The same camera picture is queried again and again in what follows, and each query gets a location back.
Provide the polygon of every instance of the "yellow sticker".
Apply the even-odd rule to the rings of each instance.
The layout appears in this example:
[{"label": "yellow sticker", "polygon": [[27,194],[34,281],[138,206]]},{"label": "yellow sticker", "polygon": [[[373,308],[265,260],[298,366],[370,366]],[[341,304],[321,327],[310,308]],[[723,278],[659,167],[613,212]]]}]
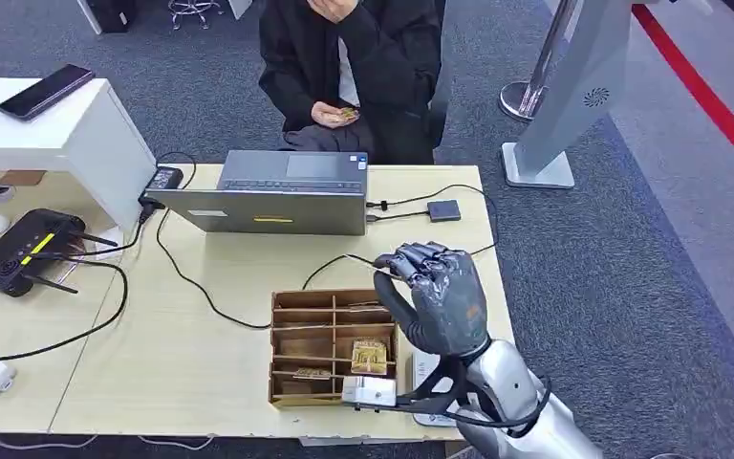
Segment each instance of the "yellow sticker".
[{"label": "yellow sticker", "polygon": [[[53,237],[54,237],[54,233],[53,232],[50,232],[49,234],[47,234],[46,237],[44,237],[43,240],[40,241],[40,244],[38,244],[37,246],[35,246],[34,249],[32,249],[32,251],[30,252],[30,255],[35,255],[36,253],[38,253],[39,251],[41,251],[41,249],[43,249],[44,247],[46,247],[47,244],[49,244],[49,241],[51,241]],[[22,265],[27,265],[27,264],[30,263],[30,261],[32,261],[32,257],[27,255],[21,261],[21,264]]]},{"label": "yellow sticker", "polygon": [[293,223],[291,218],[280,217],[254,217],[254,221],[257,223]]}]

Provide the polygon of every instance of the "office chair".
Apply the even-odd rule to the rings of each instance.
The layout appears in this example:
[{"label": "office chair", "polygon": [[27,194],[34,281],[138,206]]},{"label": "office chair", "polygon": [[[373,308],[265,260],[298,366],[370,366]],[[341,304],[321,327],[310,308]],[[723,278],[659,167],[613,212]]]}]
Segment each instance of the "office chair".
[{"label": "office chair", "polygon": [[[445,19],[446,0],[435,0],[435,7],[441,20],[441,31]],[[435,86],[435,95],[429,102],[429,135],[432,137],[432,147],[441,146],[443,141],[443,130],[445,130],[445,119],[448,113],[448,102],[451,99],[451,67],[445,59],[443,52],[445,39],[441,37],[441,74]]]},{"label": "office chair", "polygon": [[212,7],[218,8],[218,14],[223,14],[224,10],[215,0],[169,0],[167,8],[173,15],[173,30],[177,31],[182,27],[182,16],[191,16],[198,14],[201,19],[201,28],[209,29],[209,23],[206,22],[204,12]]}]

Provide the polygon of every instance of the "black jacket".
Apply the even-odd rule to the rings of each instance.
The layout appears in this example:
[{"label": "black jacket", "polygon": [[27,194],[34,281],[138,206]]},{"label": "black jacket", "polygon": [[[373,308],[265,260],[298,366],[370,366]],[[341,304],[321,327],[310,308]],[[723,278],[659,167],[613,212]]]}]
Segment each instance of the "black jacket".
[{"label": "black jacket", "polygon": [[339,106],[338,38],[347,45],[361,116],[376,140],[374,164],[432,164],[428,103],[441,68],[433,0],[363,0],[339,24],[307,0],[269,0],[260,18],[266,70],[260,86],[286,117],[285,131],[313,124],[319,100]]}]

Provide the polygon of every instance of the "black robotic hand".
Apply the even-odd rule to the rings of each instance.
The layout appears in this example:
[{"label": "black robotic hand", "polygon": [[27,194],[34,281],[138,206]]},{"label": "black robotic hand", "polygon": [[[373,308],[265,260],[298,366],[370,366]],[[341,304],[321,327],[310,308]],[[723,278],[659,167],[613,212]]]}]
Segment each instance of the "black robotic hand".
[{"label": "black robotic hand", "polygon": [[375,262],[412,289],[415,308],[393,279],[376,273],[378,297],[415,347],[439,356],[468,356],[488,342],[486,294],[471,255],[430,242],[404,244]]}]

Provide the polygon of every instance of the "person's hand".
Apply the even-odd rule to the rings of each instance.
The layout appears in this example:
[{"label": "person's hand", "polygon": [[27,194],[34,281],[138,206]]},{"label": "person's hand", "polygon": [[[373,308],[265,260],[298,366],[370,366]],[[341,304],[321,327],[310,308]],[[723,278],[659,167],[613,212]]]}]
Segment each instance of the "person's hand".
[{"label": "person's hand", "polygon": [[358,112],[353,110],[345,111],[328,105],[325,102],[317,102],[311,109],[311,118],[317,124],[336,129],[337,127],[343,127],[356,122],[358,120]]},{"label": "person's hand", "polygon": [[358,0],[308,0],[308,5],[325,19],[338,24],[358,5]]}]

